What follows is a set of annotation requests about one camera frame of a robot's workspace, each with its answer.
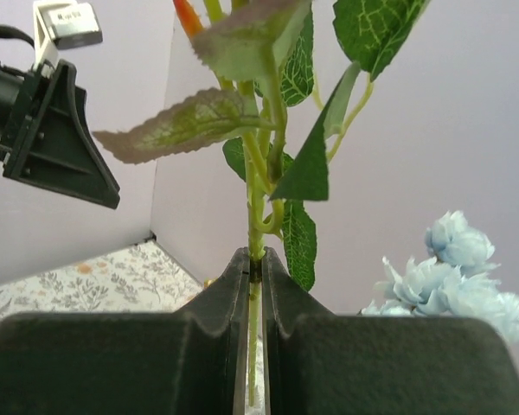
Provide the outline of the blue flower stem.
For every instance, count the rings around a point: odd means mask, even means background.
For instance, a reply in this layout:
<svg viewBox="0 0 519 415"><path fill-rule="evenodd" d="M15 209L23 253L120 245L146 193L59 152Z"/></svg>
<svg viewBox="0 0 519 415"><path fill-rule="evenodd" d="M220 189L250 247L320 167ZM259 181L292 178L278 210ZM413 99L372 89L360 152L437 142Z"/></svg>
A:
<svg viewBox="0 0 519 415"><path fill-rule="evenodd" d="M374 284L384 302L372 301L360 316L474 318L488 323L506 342L519 342L519 294L500 290L490 273L495 246L465 214L446 212L426 229L428 258L410 257L398 272L381 259L385 279Z"/></svg>

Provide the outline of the white pink flower stem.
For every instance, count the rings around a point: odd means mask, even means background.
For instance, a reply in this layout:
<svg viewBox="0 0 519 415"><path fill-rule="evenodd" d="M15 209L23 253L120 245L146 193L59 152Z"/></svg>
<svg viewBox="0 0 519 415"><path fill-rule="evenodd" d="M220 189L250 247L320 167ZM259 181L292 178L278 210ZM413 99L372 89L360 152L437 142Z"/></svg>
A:
<svg viewBox="0 0 519 415"><path fill-rule="evenodd" d="M288 271L302 288L315 281L317 231L308 201L329 198L329 164L375 80L389 66L426 9L424 1L335 1L332 27L349 60L295 157L286 154L288 110L319 95L309 1L207 1L203 24L189 1L176 17L217 86L201 90L128 131L95 131L117 160L141 164L221 144L247 192L249 257L247 408L258 406L256 360L264 238L279 238Z"/></svg>

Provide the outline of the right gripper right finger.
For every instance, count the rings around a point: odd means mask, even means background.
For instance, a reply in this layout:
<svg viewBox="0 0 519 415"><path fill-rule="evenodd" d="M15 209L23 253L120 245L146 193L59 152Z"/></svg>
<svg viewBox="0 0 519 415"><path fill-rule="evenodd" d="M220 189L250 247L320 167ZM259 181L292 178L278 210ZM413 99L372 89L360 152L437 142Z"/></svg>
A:
<svg viewBox="0 0 519 415"><path fill-rule="evenodd" d="M263 259L269 414L519 414L519 374L486 322L338 316Z"/></svg>

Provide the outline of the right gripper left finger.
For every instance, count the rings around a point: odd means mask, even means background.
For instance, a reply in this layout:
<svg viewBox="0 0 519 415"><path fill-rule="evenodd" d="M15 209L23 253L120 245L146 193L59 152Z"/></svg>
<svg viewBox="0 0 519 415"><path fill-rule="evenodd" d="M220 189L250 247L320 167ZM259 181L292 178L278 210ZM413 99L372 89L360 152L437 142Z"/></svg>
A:
<svg viewBox="0 0 519 415"><path fill-rule="evenodd" d="M172 312L0 322L0 414L242 414L248 254Z"/></svg>

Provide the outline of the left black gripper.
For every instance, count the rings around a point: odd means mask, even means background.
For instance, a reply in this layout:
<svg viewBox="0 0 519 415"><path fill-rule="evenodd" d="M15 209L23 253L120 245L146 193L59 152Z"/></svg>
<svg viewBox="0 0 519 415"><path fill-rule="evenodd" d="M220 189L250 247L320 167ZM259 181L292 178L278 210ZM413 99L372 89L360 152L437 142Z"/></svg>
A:
<svg viewBox="0 0 519 415"><path fill-rule="evenodd" d="M35 47L31 36L0 24L0 40ZM30 186L115 209L120 186L87 126L87 92L75 85L77 70L61 60L25 75L0 61L0 137L3 176Z"/></svg>

